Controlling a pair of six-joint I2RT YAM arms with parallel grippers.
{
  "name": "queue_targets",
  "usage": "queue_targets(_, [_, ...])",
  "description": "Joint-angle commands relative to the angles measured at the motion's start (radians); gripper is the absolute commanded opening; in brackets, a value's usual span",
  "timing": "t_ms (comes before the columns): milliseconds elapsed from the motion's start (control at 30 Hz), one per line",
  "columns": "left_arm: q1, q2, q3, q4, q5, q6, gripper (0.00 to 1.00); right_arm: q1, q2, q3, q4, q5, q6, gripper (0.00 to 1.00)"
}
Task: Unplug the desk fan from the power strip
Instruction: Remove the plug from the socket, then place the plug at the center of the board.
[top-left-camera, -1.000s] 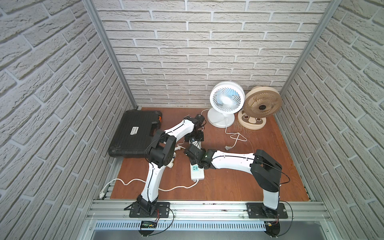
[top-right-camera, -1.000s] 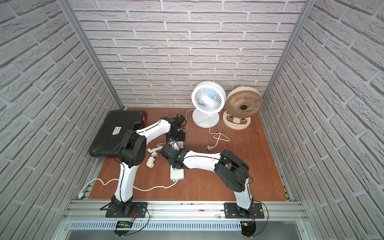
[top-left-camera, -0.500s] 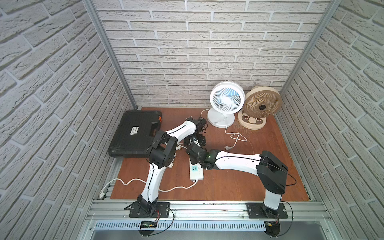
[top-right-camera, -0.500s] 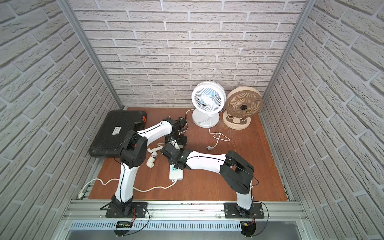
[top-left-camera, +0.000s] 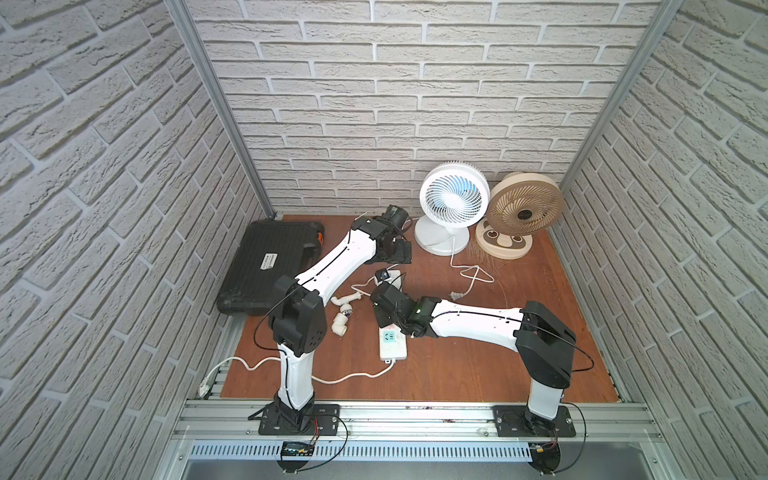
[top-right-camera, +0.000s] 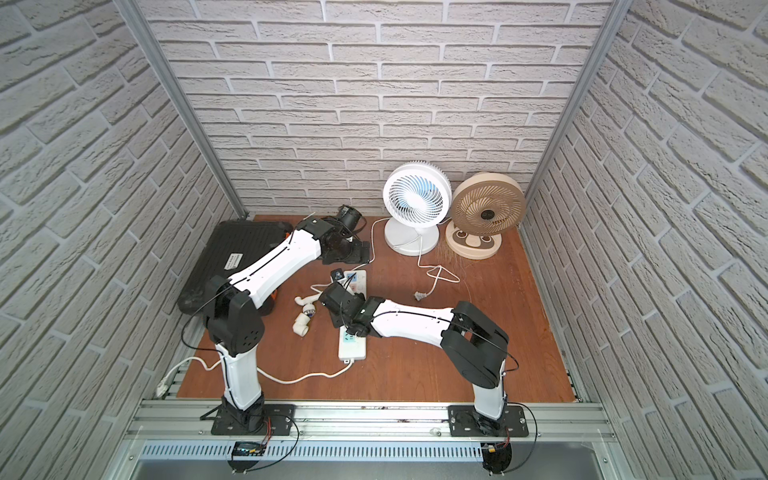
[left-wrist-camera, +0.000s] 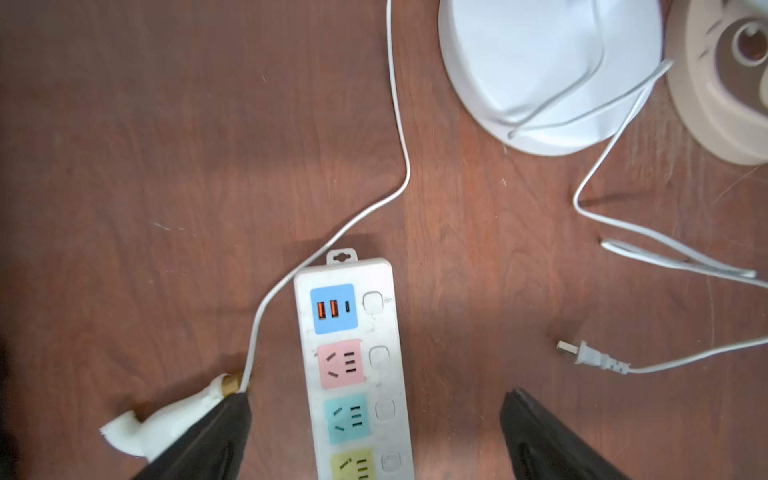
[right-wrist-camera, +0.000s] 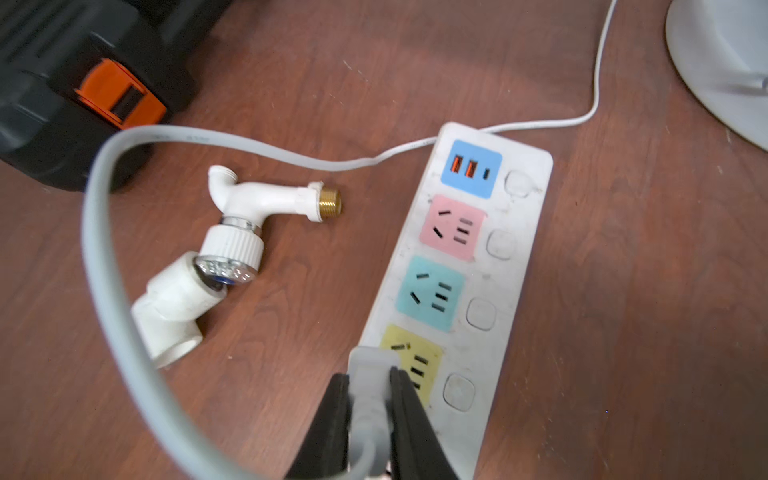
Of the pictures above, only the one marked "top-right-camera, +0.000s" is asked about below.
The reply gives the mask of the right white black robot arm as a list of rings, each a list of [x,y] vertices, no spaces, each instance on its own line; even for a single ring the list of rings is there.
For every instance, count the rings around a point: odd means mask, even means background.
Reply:
[[[328,309],[333,325],[345,327],[353,336],[405,338],[441,348],[473,386],[477,421],[500,422],[506,407],[502,377],[509,337],[474,304],[460,301],[442,309],[408,306],[353,294],[340,283],[328,286],[319,302]]]

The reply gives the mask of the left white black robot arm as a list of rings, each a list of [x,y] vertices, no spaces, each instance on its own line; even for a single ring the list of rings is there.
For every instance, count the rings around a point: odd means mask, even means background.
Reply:
[[[265,331],[259,309],[305,265],[364,264],[370,244],[358,237],[363,215],[343,205],[334,216],[310,215],[281,243],[255,263],[227,278],[212,277],[205,287],[205,327],[219,354],[225,391],[221,410],[248,432],[264,421],[264,397],[258,381],[257,345]]]

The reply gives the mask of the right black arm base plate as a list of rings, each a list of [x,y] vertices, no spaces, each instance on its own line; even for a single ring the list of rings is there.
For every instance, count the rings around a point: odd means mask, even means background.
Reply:
[[[472,405],[449,405],[447,413],[452,437],[529,436],[525,413],[520,405],[507,404],[496,420],[479,414]]]

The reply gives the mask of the white power strip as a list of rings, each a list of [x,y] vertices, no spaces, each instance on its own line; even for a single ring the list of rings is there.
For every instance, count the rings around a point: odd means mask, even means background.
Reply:
[[[352,293],[367,295],[367,272],[364,270],[347,270],[344,272],[342,284]],[[361,361],[366,358],[366,339],[351,335],[345,326],[339,333],[338,357],[345,364]]]

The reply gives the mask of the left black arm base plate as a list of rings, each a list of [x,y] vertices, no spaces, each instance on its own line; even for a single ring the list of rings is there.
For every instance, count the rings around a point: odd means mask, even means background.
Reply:
[[[293,430],[295,404],[254,404],[239,410],[223,400],[212,416],[211,434],[214,436],[265,437],[267,429],[273,436],[288,436]]]

